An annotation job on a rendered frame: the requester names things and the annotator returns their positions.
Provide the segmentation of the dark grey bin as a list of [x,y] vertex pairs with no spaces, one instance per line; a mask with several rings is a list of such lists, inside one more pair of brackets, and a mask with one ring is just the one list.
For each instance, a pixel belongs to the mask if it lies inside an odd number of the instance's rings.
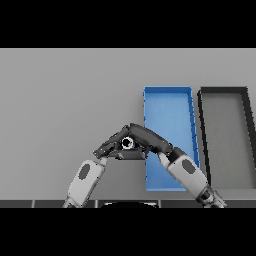
[[205,168],[217,189],[256,189],[256,129],[247,87],[197,93]]

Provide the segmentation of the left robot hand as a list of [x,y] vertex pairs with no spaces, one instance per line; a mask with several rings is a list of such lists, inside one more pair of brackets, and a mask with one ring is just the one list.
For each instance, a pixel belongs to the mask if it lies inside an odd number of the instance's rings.
[[125,125],[119,132],[112,135],[93,152],[94,156],[97,159],[113,157],[117,160],[145,160],[147,156],[145,149],[134,139],[135,147],[133,149],[127,150],[122,148],[122,139],[127,136],[130,137],[129,128],[128,125]]

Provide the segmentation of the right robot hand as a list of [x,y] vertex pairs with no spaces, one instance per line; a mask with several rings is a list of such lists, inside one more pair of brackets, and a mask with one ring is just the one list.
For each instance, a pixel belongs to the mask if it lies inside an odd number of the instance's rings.
[[152,130],[138,124],[130,124],[129,135],[147,151],[155,154],[162,152],[169,156],[173,151],[173,145],[171,143]]

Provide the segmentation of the blue bin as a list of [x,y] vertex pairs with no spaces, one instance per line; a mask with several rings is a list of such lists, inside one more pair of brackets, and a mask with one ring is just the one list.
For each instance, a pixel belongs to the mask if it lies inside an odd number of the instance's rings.
[[[192,88],[145,86],[143,96],[144,126],[182,149],[200,166]],[[156,154],[150,152],[145,165],[147,191],[184,191],[184,187],[164,169]]]

